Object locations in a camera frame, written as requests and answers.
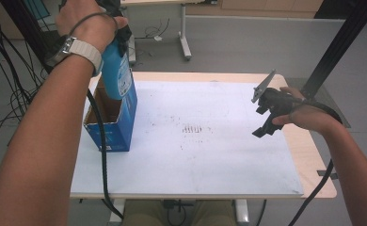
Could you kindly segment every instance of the gray floor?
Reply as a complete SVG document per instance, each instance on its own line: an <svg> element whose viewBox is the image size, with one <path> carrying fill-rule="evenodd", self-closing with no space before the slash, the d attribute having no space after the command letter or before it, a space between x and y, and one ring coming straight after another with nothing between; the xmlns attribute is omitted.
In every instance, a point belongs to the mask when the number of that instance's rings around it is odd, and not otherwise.
<svg viewBox="0 0 367 226"><path fill-rule="evenodd" d="M287 78L307 78L342 24L343 21L188 17L186 36L193 55L190 61L184 59L176 39L179 22L171 21L162 41L136 40L137 63L133 70L269 73L277 69ZM23 52L23 44L15 43ZM23 66L19 67L22 67L19 72L24 73ZM324 86L367 155L367 25ZM0 72L0 119L10 111L9 97L8 85ZM16 125L16 121L8 121L0 132L0 161ZM327 163L325 142L317 134L312 137ZM296 225L350 225L340 185L338 181L334 183L337 198L313 201ZM247 203L250 225L254 225L263 201ZM287 224L301 203L301 200L268 200L261 225ZM109 220L109 211L100 201L74 200L71 204L70 225L106 225Z"/></svg>

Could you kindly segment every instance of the watch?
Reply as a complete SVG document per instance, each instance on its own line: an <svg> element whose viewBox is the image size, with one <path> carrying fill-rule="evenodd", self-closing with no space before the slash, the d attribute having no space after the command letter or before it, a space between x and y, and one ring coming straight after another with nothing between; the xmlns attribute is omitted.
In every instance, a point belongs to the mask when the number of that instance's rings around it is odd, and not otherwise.
<svg viewBox="0 0 367 226"><path fill-rule="evenodd" d="M93 76L96 76L101 72L104 65L101 52L99 52L99 50L97 50L93 45L81 41L73 36L60 37L52 49L46 54L45 63L54 67L72 54L85 57L93 64Z"/></svg>

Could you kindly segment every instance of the black pole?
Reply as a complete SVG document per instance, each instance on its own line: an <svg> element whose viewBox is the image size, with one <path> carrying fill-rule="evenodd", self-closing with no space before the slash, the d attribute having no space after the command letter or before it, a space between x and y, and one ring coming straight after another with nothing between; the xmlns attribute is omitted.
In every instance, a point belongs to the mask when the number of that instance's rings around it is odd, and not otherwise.
<svg viewBox="0 0 367 226"><path fill-rule="evenodd" d="M315 96L348 47L367 24L367 0L359 0L327 48L301 92L306 98Z"/></svg>

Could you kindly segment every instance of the blue bottle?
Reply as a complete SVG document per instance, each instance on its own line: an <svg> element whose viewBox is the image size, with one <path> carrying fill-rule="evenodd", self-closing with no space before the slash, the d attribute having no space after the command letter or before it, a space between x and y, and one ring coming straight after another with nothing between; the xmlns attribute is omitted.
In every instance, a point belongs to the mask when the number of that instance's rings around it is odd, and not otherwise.
<svg viewBox="0 0 367 226"><path fill-rule="evenodd" d="M104 50L102 59L102 77L107 96L121 100L133 83L127 53L120 55L119 43L114 39Z"/></svg>

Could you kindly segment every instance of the hand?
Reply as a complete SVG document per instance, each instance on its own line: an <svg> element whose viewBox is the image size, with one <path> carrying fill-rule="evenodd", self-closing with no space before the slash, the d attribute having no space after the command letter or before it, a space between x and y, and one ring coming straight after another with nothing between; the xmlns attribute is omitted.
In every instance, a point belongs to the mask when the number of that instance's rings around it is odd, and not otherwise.
<svg viewBox="0 0 367 226"><path fill-rule="evenodd" d="M283 87L280 90L290 93L295 98L304 98L298 89ZM300 128L322 134L332 123L337 123L337 121L319 108L310 105L296 105L289 115L278 116L272 120L272 123L276 125L294 123Z"/></svg>
<svg viewBox="0 0 367 226"><path fill-rule="evenodd" d="M56 17L56 26L60 36L67 35L71 29L85 16L102 12L94 0L68 0ZM80 24L73 32L73 36L92 44L101 53L105 47L114 39L118 28L125 27L128 23L126 18L107 15L93 16Z"/></svg>

